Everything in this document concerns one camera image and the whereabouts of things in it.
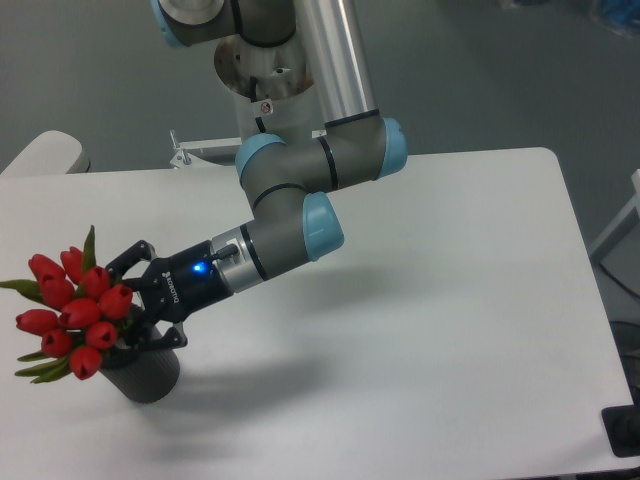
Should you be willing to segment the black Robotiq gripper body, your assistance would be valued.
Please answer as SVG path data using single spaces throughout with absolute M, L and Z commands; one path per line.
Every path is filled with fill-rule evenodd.
M 209 240 L 170 257 L 156 257 L 141 277 L 124 283 L 140 295 L 142 311 L 156 321 L 178 324 L 192 313 L 233 295 L 217 268 Z

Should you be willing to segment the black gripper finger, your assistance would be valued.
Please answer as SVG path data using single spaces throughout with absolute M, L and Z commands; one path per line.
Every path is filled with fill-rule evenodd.
M 157 257 L 155 248 L 145 240 L 138 240 L 105 266 L 111 280 L 122 279 L 127 271 L 141 261 L 151 262 Z
M 137 352 L 181 349 L 188 345 L 182 324 L 170 326 L 164 333 L 156 327 L 157 321 L 146 312 L 133 312 L 121 324 L 124 345 Z

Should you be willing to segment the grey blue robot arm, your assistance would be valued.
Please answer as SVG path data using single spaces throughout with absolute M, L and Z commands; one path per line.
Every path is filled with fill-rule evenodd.
M 380 115 L 349 1 L 156 1 L 166 41 L 192 46 L 228 35 L 274 57 L 300 38 L 319 89 L 325 134 L 288 144 L 260 129 L 235 156 L 253 218 L 168 258 L 138 242 L 107 267 L 142 300 L 119 351 L 184 347 L 192 313 L 340 248 L 328 195 L 400 171 L 407 143 Z

